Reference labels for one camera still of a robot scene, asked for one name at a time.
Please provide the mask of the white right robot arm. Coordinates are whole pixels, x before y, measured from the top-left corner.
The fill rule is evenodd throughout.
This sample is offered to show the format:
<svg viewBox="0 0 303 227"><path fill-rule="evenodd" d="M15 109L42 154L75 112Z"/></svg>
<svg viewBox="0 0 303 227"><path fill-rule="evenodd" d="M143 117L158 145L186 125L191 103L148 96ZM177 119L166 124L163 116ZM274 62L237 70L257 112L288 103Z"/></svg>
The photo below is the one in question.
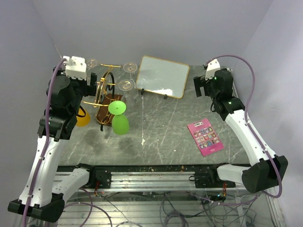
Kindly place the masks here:
<svg viewBox="0 0 303 227"><path fill-rule="evenodd" d="M282 193L282 179L288 161L285 156L278 156L261 138L248 117L242 101L233 94L233 76L227 69L217 70L212 79L206 76L193 78L196 96L205 95L211 98L212 112L233 130L243 146L249 167L232 164L217 164L209 175L209 183L214 187L221 186L225 181L242 184L250 193L265 192L272 187L279 187Z"/></svg>

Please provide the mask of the small clear wine glass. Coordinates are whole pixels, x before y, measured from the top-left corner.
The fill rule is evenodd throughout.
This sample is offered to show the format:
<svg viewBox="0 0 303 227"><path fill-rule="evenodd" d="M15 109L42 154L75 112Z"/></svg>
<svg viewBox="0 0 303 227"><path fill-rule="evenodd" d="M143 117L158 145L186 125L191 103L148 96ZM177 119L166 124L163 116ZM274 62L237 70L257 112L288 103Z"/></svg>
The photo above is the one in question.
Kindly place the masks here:
<svg viewBox="0 0 303 227"><path fill-rule="evenodd" d="M128 62L123 65L123 70L129 74L130 79L133 79L133 75L137 71L138 66L133 62Z"/></svg>

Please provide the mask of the orange plastic goblet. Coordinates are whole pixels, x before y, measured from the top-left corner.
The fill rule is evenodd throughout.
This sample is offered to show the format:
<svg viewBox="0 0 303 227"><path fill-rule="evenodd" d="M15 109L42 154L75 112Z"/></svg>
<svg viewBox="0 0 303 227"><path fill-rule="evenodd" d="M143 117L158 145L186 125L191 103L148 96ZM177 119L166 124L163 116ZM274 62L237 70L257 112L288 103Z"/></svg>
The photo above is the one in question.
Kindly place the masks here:
<svg viewBox="0 0 303 227"><path fill-rule="evenodd" d="M77 119L76 126L84 127L88 125L88 123L90 122L90 115L85 109L80 108L76 116L76 119Z"/></svg>

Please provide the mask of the large clear wine glass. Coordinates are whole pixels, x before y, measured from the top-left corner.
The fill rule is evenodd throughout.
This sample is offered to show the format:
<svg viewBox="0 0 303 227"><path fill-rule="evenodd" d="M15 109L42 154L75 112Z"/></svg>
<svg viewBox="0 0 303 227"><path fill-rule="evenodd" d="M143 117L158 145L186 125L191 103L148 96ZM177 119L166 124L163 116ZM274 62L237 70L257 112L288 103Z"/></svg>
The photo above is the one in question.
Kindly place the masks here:
<svg viewBox="0 0 303 227"><path fill-rule="evenodd" d="M96 59L88 59L86 61L87 69L92 69L92 68L96 67L97 64L98 64L98 62Z"/></svg>

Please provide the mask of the green plastic goblet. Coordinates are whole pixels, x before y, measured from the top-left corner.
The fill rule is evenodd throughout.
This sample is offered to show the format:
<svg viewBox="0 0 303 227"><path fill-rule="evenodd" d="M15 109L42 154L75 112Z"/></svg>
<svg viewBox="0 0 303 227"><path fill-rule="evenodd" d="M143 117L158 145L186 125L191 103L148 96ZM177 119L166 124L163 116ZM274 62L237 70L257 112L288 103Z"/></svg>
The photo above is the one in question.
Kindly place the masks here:
<svg viewBox="0 0 303 227"><path fill-rule="evenodd" d="M109 113L113 115L112 128L117 135L125 135L129 131L129 121L124 115L126 104L123 101L113 101L108 106Z"/></svg>

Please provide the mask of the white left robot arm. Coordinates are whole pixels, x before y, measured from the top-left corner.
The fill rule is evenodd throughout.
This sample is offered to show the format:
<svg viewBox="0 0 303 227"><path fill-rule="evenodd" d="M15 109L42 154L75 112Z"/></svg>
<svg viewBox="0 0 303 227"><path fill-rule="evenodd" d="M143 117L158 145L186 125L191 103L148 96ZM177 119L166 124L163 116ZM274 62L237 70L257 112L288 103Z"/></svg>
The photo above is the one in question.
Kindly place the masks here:
<svg viewBox="0 0 303 227"><path fill-rule="evenodd" d="M96 75L87 82L87 74L72 76L67 70L55 71L46 91L45 113L39 121L36 155L19 198L10 201L8 211L46 222L56 222L68 199L81 187L96 184L95 168L77 165L71 174L55 185L59 160L66 148L82 108L85 96L96 93Z"/></svg>

